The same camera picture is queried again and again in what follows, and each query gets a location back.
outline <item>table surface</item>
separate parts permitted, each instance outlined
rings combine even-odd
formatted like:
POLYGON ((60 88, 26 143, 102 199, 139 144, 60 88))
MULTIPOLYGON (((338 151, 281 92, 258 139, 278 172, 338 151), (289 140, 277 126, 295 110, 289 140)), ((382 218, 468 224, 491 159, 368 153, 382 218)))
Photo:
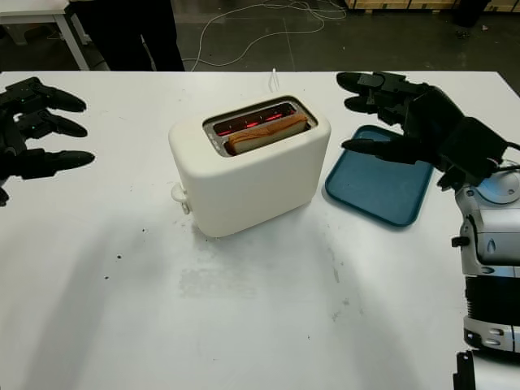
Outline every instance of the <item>table surface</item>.
MULTIPOLYGON (((34 73, 5 73, 5 85, 34 73)), ((435 174, 396 229, 322 194, 340 143, 374 116, 347 111, 335 74, 281 73, 329 118, 313 201, 221 239, 170 198, 167 133, 205 107, 269 93, 268 73, 39 72, 81 96, 85 139, 31 141, 96 161, 11 178, 0 210, 2 388, 449 389, 465 350, 462 221, 435 174)), ((520 141, 520 100, 494 72, 411 72, 520 141)))
POLYGON ((64 14, 68 0, 0 0, 0 16, 64 14))

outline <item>gray floor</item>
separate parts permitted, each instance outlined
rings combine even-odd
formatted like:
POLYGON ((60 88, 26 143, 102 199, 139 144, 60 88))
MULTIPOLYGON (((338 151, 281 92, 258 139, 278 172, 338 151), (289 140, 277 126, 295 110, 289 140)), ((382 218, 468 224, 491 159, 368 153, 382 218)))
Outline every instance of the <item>gray floor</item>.
MULTIPOLYGON (((192 58, 209 19, 255 0, 173 2, 180 52, 183 58, 192 58)), ((314 8, 332 8, 324 2, 309 3, 314 8)), ((279 71, 499 71, 520 93, 520 14, 484 15, 471 30, 458 28, 451 18, 443 12, 351 13, 346 19, 326 21, 324 28, 313 34, 268 37, 237 63, 226 67, 200 63, 197 71, 256 72, 273 67, 279 71), (469 36, 461 39, 457 36, 460 31, 469 36)), ((229 62, 262 35, 310 31, 320 25, 307 12, 255 7, 215 21, 207 29, 201 57, 212 63, 229 62)), ((32 34, 27 46, 16 46, 9 37, 0 39, 0 70, 77 69, 65 43, 49 40, 48 35, 43 29, 32 34)), ((92 66, 102 60, 95 47, 88 47, 87 54, 92 66)), ((187 69, 192 64, 186 63, 187 69)))

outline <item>person's leg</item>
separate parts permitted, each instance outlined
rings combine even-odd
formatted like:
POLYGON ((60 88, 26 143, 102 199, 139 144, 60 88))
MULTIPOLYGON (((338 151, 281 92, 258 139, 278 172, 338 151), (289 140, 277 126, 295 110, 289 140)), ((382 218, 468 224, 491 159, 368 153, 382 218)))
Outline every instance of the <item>person's leg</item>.
POLYGON ((151 71, 151 63, 132 12, 119 1, 73 2, 84 30, 112 71, 151 71))
POLYGON ((184 65, 177 48, 176 21, 170 0, 148 0, 139 6, 141 26, 146 45, 158 71, 181 72, 184 65))

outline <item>toaster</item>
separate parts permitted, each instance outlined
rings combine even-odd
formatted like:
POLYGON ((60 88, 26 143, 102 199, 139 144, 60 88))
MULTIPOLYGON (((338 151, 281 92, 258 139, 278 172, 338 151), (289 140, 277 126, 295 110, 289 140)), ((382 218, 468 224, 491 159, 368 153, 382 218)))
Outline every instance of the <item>toaster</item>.
POLYGON ((330 133, 284 93, 194 116, 169 133, 181 180, 171 195, 207 236, 250 228, 312 199, 330 133))

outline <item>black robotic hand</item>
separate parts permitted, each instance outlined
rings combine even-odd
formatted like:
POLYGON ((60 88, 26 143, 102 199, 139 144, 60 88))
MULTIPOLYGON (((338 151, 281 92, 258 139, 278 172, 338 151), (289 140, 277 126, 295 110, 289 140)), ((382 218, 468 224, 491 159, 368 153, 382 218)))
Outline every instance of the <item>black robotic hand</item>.
POLYGON ((400 124, 404 132, 392 141, 349 140, 343 143, 347 150, 398 163, 431 163, 444 172, 438 183, 442 189, 479 185, 499 169, 508 142, 464 116, 440 89, 380 71, 344 72, 336 79, 358 95, 344 101, 348 109, 377 113, 386 124, 400 124))
POLYGON ((81 112, 85 102, 71 94, 43 85, 36 77, 6 87, 0 93, 0 206, 9 197, 2 184, 9 176, 23 179, 53 176, 57 171, 84 166, 94 156, 82 151, 47 153, 27 149, 28 138, 51 132, 86 137, 87 131, 71 120, 51 114, 47 108, 81 112))

